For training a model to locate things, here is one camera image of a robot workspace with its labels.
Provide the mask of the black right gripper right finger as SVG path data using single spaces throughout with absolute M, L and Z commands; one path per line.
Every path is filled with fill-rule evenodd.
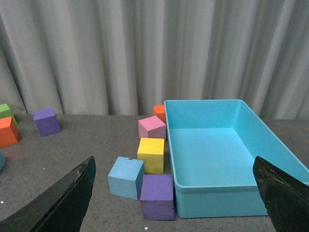
M 253 164 L 260 197 L 277 232 L 309 230 L 309 187 L 264 158 Z

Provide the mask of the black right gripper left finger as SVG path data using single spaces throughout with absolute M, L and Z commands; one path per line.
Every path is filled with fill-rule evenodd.
M 29 204 L 0 223 L 2 232 L 78 232 L 96 175 L 90 156 Z

